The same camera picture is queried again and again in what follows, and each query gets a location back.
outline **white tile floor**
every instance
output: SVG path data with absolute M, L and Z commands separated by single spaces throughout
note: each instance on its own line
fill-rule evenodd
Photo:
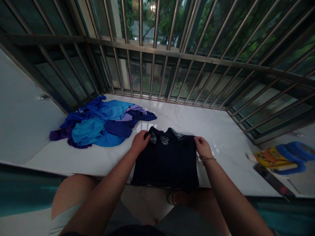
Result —
M 106 101 L 120 100 L 143 106 L 153 112 L 157 119 L 140 121 L 130 138 L 116 147 L 93 145 L 88 149 L 75 149 L 67 140 L 49 142 L 25 166 L 59 173 L 82 173 L 106 175 L 130 148 L 133 137 L 140 130 L 154 126 L 166 131 L 174 130 L 196 136 L 203 136 L 210 144 L 214 157 L 245 195 L 279 196 L 279 194 L 253 169 L 245 153 L 258 150 L 225 111 L 150 101 L 139 98 L 106 94 Z M 210 187 L 202 163 L 197 171 L 200 186 Z

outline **dark blue clothing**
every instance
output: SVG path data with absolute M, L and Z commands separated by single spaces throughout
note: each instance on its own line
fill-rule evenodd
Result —
M 104 128 L 105 130 L 113 135 L 122 137 L 122 138 L 129 138 L 132 129 L 138 123 L 139 120 L 143 121 L 151 121 L 157 119 L 157 117 L 152 113 L 147 111 L 146 115 L 143 115 L 142 112 L 137 110 L 129 110 L 128 114 L 132 115 L 132 120 L 130 121 L 106 121 Z
M 172 128 L 164 133 L 151 127 L 150 141 L 136 160 L 131 185 L 180 188 L 190 192 L 199 186 L 194 136 Z

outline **pile of clothes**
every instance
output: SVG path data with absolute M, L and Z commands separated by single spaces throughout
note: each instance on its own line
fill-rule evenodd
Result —
M 60 126 L 61 129 L 50 132 L 50 141 L 68 138 L 68 144 L 79 149 L 92 144 L 114 147 L 130 137 L 139 120 L 151 121 L 157 118 L 133 103 L 102 100 L 106 100 L 106 97 L 98 96 L 85 107 L 70 113 Z

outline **wall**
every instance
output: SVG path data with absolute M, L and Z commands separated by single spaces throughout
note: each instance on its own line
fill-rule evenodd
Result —
M 266 149 L 279 144 L 286 144 L 293 141 L 299 141 L 315 148 L 315 123 L 297 130 L 304 134 L 304 137 L 297 137 L 295 134 L 285 134 L 276 139 L 261 144 L 262 149 Z M 306 171 L 289 175 L 291 182 L 304 195 L 315 195 L 315 161 L 306 163 Z
M 0 161 L 25 164 L 66 115 L 0 49 Z

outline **knee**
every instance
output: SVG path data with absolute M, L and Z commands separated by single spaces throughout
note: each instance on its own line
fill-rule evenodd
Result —
M 94 189 L 98 184 L 98 181 L 95 179 L 83 175 L 83 174 L 75 174 L 72 176 L 67 177 L 62 183 L 60 184 L 59 188 L 63 189 Z

